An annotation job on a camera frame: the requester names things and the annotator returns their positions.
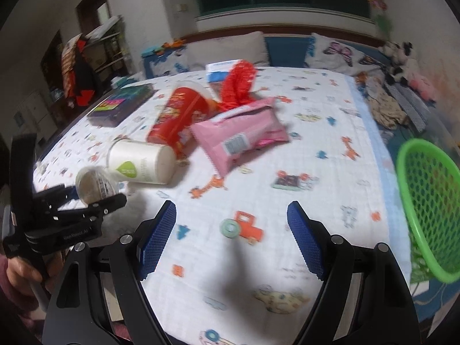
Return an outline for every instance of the pillow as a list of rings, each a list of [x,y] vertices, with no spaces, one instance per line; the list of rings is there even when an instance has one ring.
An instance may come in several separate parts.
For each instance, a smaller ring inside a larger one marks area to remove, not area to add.
[[[156,56],[150,62],[153,77],[176,75],[181,72],[189,72],[189,64],[187,60],[187,50],[185,47],[178,49],[167,49],[164,54]]]
[[[254,66],[270,66],[263,32],[210,39],[187,45],[190,71],[205,70],[206,65],[231,60],[247,60]]]
[[[381,62],[352,46],[317,33],[312,34],[308,40],[304,66],[331,70],[350,76],[385,68]]]

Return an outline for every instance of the hand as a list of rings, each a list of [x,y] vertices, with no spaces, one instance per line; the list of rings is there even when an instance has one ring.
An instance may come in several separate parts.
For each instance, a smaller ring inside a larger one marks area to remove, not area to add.
[[[53,255],[52,259],[47,263],[47,271],[50,278],[45,282],[48,291],[52,291],[57,275],[61,272],[64,266],[62,254],[57,252]],[[19,257],[8,260],[8,268],[6,269],[6,276],[11,285],[25,296],[34,296],[30,282],[36,281],[41,283],[43,280],[40,272],[34,267],[29,265],[26,261]]]

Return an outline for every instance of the window sill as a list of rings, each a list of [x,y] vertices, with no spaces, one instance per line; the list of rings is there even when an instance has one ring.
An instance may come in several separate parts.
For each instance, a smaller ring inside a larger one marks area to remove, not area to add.
[[[376,26],[369,18],[311,7],[253,7],[196,18],[199,32],[236,26],[267,24],[306,25],[337,28],[376,37]]]

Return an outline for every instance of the green wheel print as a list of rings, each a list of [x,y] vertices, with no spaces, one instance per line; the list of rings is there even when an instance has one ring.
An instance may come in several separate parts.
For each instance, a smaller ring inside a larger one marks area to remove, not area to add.
[[[208,329],[205,333],[205,336],[208,340],[211,340],[214,342],[218,342],[220,339],[219,334],[213,329]]]
[[[220,225],[220,232],[229,239],[234,239],[241,232],[241,226],[233,219],[226,219]]]

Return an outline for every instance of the green plastic basket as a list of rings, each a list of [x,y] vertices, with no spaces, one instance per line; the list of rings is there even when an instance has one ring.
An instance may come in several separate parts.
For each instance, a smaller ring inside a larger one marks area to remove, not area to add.
[[[412,282],[460,278],[460,170],[441,149],[412,139],[399,151],[396,171],[410,225]]]

